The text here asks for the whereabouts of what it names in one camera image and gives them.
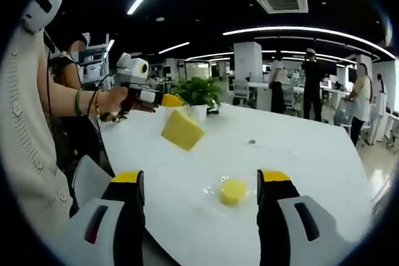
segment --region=black ceiling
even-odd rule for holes
[[[115,39],[110,53],[118,58],[124,52],[143,52],[152,60],[166,57],[187,57],[231,51],[235,42],[265,36],[317,37],[348,43],[368,51],[370,46],[327,34],[303,32],[256,32],[223,36],[226,31],[259,26],[308,26],[345,32],[383,45],[385,17],[372,0],[308,0],[308,14],[268,14],[255,0],[145,0],[128,16],[134,0],[64,0],[49,26],[52,36],[60,37],[72,31],[89,31],[93,43],[103,42],[105,33]],[[157,22],[158,17],[165,21]],[[313,47],[317,52],[340,57],[356,53],[341,45],[300,39],[256,40],[265,49],[304,51]],[[180,49],[157,53],[184,42]],[[382,60],[390,59],[376,51]]]

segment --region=tiled floor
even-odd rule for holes
[[[221,101],[232,104],[233,94],[228,92],[227,81],[217,82],[223,94]],[[330,124],[334,124],[335,110],[323,107],[322,118]],[[358,142],[357,151],[365,169],[365,175],[370,180],[372,186],[373,202],[376,203],[384,195],[394,179],[399,161],[399,151],[395,153],[393,149],[386,148],[386,139],[377,142],[374,146],[369,146],[363,140]]]

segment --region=white pillar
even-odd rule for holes
[[[223,61],[218,62],[218,67],[219,67],[219,77],[225,77],[226,76],[226,62],[223,62]]]
[[[262,47],[258,43],[234,44],[234,64],[237,80],[251,77],[253,82],[262,82]]]
[[[373,65],[372,65],[372,58],[364,55],[359,54],[356,56],[356,68],[357,68],[357,77],[361,77],[364,75],[364,68],[360,66],[360,64],[365,64],[367,67],[368,75],[373,78]]]
[[[349,83],[349,68],[338,68],[337,67],[337,81],[341,83],[345,89],[348,87]]]
[[[166,59],[165,60],[165,67],[170,67],[170,77],[172,80],[178,80],[178,69],[177,69],[177,61],[175,59]]]

